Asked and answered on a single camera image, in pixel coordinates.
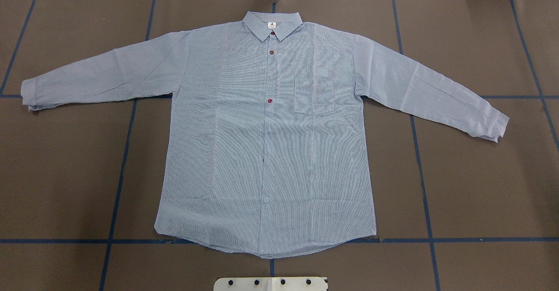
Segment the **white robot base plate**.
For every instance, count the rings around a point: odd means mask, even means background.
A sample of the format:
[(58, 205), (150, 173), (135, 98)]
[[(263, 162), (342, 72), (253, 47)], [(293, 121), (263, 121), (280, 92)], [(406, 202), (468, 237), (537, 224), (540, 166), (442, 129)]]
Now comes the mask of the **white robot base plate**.
[(326, 277), (224, 277), (214, 291), (328, 291)]

